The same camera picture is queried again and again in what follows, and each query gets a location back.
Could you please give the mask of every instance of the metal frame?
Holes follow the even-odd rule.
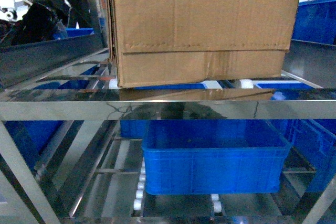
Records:
[[[101,201],[114,205],[114,211],[121,216],[100,218],[100,223],[313,224],[321,219],[336,199],[336,177],[322,194],[304,193],[300,199],[299,193],[294,192],[296,189],[292,188],[286,178],[287,175],[296,173],[290,169],[285,170],[282,179],[284,187],[293,197],[286,198],[280,194],[272,195],[272,198],[275,201],[291,201],[297,198],[297,206],[293,203],[290,205],[294,208],[292,216],[287,215],[289,213],[286,213],[286,209],[279,208],[283,216],[218,217],[211,212],[206,217],[151,218],[143,217],[148,215],[143,207],[140,213],[136,213],[139,217],[130,217],[131,209],[120,211],[118,208],[118,198],[106,198],[106,195],[101,197],[103,192],[100,191],[100,186],[108,188],[109,196],[116,196],[120,193],[119,182],[122,184],[121,191],[128,193],[127,196],[123,195],[127,198],[126,201],[131,202],[135,197],[132,194],[133,180],[136,181],[140,172],[140,143],[139,140],[119,137],[118,123],[114,120],[336,119],[336,47],[294,41],[284,65],[284,73],[289,73],[292,78],[313,83],[315,87],[332,89],[107,90],[108,81],[113,79],[111,76],[104,76],[107,73],[105,60],[108,55],[87,56],[102,49],[95,0],[88,1],[95,18],[93,26],[96,35],[0,50],[0,57],[6,66],[0,73],[1,87],[10,88],[0,93],[0,120],[67,120],[42,153],[34,173],[26,165],[3,122],[0,122],[0,155],[17,181],[14,186],[1,171],[0,185],[6,190],[2,193],[9,200],[9,204],[24,214],[25,223],[96,223],[94,218],[77,219],[76,213],[84,211],[104,216],[110,209],[98,209],[98,205],[83,209],[86,202],[101,204]],[[74,73],[66,71],[76,65],[82,69],[83,65],[90,68],[95,64],[100,64],[101,68],[94,76],[81,76],[80,70]],[[88,88],[91,90],[31,90],[41,83],[54,80],[90,80]],[[288,98],[283,101],[270,100],[278,92]],[[92,126],[90,120],[98,121],[93,135],[86,140],[76,138],[83,136]],[[73,148],[78,143],[82,144],[82,150],[68,171],[67,178],[62,179],[59,174],[66,169],[65,161],[72,157]],[[129,164],[134,164],[134,167],[129,168]],[[313,174],[314,171],[308,169],[297,173]],[[151,207],[153,201],[155,199],[152,196],[145,194],[144,202],[147,207]]]
[[[98,57],[105,58],[106,55],[100,55]],[[84,65],[89,68],[91,65],[83,62]],[[97,75],[104,74],[107,70],[107,66],[102,64],[101,70]],[[104,87],[104,81],[101,77],[84,77],[87,80],[91,80],[90,88],[94,88],[97,85],[100,85],[100,88]],[[287,101],[270,101],[270,97],[275,92],[284,92],[277,90],[189,90],[189,91],[143,91],[143,90],[17,90],[17,91],[5,91],[0,95],[0,118],[2,120],[119,120],[121,118],[126,119],[139,119],[139,112],[148,112],[150,116],[143,119],[213,119],[213,118],[228,118],[228,119],[274,119],[274,118],[336,118],[336,110],[334,102],[336,97],[334,94],[336,90],[330,89],[320,89],[313,91],[290,91],[290,97],[298,97]],[[197,111],[199,116],[194,118],[188,116]],[[67,122],[69,124],[66,129],[69,129],[74,122]],[[65,156],[67,148],[64,147],[64,143],[67,141],[66,137],[62,139],[63,136],[67,134],[67,130],[60,130],[59,134],[55,135],[55,141],[52,141],[52,144],[49,148],[49,151],[45,153],[44,162],[40,162],[39,167],[44,168],[39,172],[38,181],[36,177],[34,178],[33,174],[29,171],[28,167],[25,165],[22,158],[17,159],[19,152],[15,147],[15,144],[11,140],[9,134],[6,132],[6,129],[1,124],[0,127],[0,136],[3,141],[3,144],[11,146],[7,150],[0,150],[0,153],[3,154],[6,162],[10,165],[13,173],[18,178],[20,185],[25,190],[29,198],[31,199],[33,205],[36,209],[42,213],[44,212],[47,216],[41,215],[41,217],[47,223],[59,223],[73,221],[70,219],[62,219],[61,216],[58,216],[59,219],[47,219],[50,216],[56,217],[55,210],[52,206],[53,202],[50,202],[45,198],[45,195],[49,195],[50,192],[55,191],[51,186],[49,191],[39,189],[42,185],[42,182],[46,185],[51,185],[52,177],[55,175],[56,170],[52,170],[54,164],[52,161],[56,161],[59,166],[60,160],[53,159],[56,153],[59,153],[62,150]],[[109,168],[106,166],[98,165],[100,161],[106,160],[107,156],[114,153],[114,156],[117,152],[113,151],[115,149],[109,147],[113,146],[120,147],[116,145],[117,142],[121,143],[122,138],[116,137],[114,135],[115,131],[110,130],[110,133],[107,134],[106,141],[103,144],[103,147],[96,146],[97,141],[92,140],[90,145],[86,148],[84,153],[81,155],[81,160],[77,163],[77,166],[72,170],[70,179],[62,186],[60,190],[59,197],[61,199],[69,199],[66,203],[65,209],[66,212],[70,213],[70,216],[73,216],[75,210],[78,208],[81,200],[83,199],[84,192],[97,176],[106,176],[108,174],[120,174],[123,176],[134,176],[139,171],[136,169],[124,169],[122,167],[115,166],[114,168]],[[69,139],[69,145],[73,141],[73,136]],[[86,160],[87,157],[92,157],[91,161]],[[90,169],[87,168],[87,163],[92,162],[94,164]],[[84,186],[78,184],[77,187],[72,185],[75,183],[75,179],[71,178],[82,178]],[[328,208],[334,199],[333,194],[333,184],[332,182],[324,194],[317,200],[315,207],[313,207],[310,212],[307,212],[306,215],[302,216],[302,211],[298,209],[296,222],[292,222],[289,216],[283,217],[259,217],[259,221],[266,220],[277,220],[279,223],[314,223],[317,218],[317,215],[314,214],[316,211],[319,212],[318,217],[322,216],[322,212]],[[39,200],[48,201],[48,203],[43,205],[46,209],[41,209],[41,205],[38,205]],[[213,221],[223,221],[230,220],[229,217],[204,217],[200,218],[198,221],[209,221],[211,218]],[[124,219],[114,218],[113,221],[118,223],[118,220],[123,221]],[[162,218],[150,218],[144,217],[141,219],[144,223],[147,221],[159,221],[163,220]],[[179,219],[179,221],[190,221],[192,219]],[[166,223],[174,223],[177,220],[170,219]]]

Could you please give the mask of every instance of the blue plastic bin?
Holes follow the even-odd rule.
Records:
[[[97,67],[85,71],[84,75],[92,74]],[[50,82],[37,86],[35,89],[84,89],[89,81],[68,81],[64,84]],[[63,121],[7,121],[5,126],[25,159],[28,167],[34,170],[39,153],[49,143],[55,131]]]
[[[274,193],[291,144],[264,120],[151,121],[143,139],[153,195]]]
[[[313,0],[299,4],[293,39],[334,44],[336,0]]]
[[[313,87],[304,83],[258,83],[256,84],[261,89],[313,89]]]
[[[317,121],[296,120],[291,138],[317,170],[307,192],[324,191],[336,173],[336,120]]]
[[[164,86],[138,87],[136,89],[206,89],[202,83],[176,84]],[[120,120],[121,136],[126,138],[143,138],[149,120]]]
[[[138,87],[135,89],[206,89],[202,83],[176,84],[176,85],[162,85],[162,86],[148,86]]]
[[[67,28],[68,36],[71,37],[78,37],[78,36],[85,36],[85,35],[91,35],[95,32],[93,31],[93,28]]]

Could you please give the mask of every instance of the white roller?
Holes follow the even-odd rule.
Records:
[[[118,88],[118,80],[117,79],[111,79],[109,82],[109,89],[119,89]]]
[[[141,204],[142,204],[142,200],[140,199],[135,199],[134,203],[133,203],[133,209],[135,211],[140,211],[141,210]]]
[[[214,212],[219,213],[222,212],[222,204],[220,201],[213,201],[214,204]]]
[[[145,182],[146,181],[146,175],[145,174],[140,174],[139,181],[140,182]]]
[[[145,183],[144,182],[138,182],[138,190],[144,190],[145,189]]]
[[[249,79],[237,80],[235,81],[234,86],[239,89],[252,89],[253,82]]]
[[[219,201],[219,195],[218,194],[211,194],[211,201]]]
[[[142,199],[143,198],[143,190],[137,190],[136,194],[135,194],[135,197],[137,199]]]

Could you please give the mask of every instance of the metal rack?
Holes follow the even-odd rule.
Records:
[[[267,89],[109,90],[112,77],[101,33],[1,50],[1,60],[12,65],[0,73],[6,88],[0,93],[0,193],[6,201],[0,203],[5,213],[0,222],[308,224],[335,220],[330,205],[336,198],[336,177],[321,194],[305,192],[302,183],[311,179],[314,169],[301,160],[304,169],[298,170],[296,152],[283,169],[277,194],[220,195],[223,211],[219,214],[212,211],[210,195],[145,194],[141,211],[133,211],[141,140],[120,136],[118,120],[125,116],[134,120],[139,113],[148,120],[336,119],[336,47],[300,41],[291,46],[284,73],[325,89],[287,91],[296,98],[284,101],[270,100],[277,90]],[[21,71],[28,69],[24,62],[32,56],[38,56],[29,66],[35,67],[34,75]],[[99,67],[94,76],[80,75],[92,66]],[[90,83],[85,90],[33,90],[54,80]],[[3,122],[12,120],[64,120],[41,153],[36,172],[30,171],[4,126]]]

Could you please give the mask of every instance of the box flap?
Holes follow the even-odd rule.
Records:
[[[119,53],[288,50],[298,0],[114,0]]]
[[[284,51],[165,52],[122,54],[118,82],[123,88],[277,77]]]

